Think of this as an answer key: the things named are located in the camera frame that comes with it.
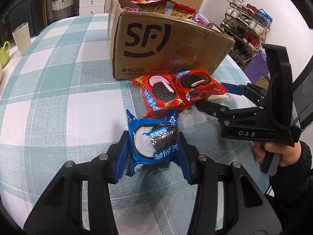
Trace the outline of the person's right hand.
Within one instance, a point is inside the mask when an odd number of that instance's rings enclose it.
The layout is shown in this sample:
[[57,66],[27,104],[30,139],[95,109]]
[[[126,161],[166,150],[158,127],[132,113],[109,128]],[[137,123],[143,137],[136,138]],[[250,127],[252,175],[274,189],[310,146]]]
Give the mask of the person's right hand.
[[265,158],[267,152],[278,153],[282,155],[279,165],[286,167],[295,164],[301,156],[300,142],[295,143],[294,147],[275,142],[266,142],[264,147],[262,147],[261,142],[253,141],[253,144],[253,152],[258,162]]

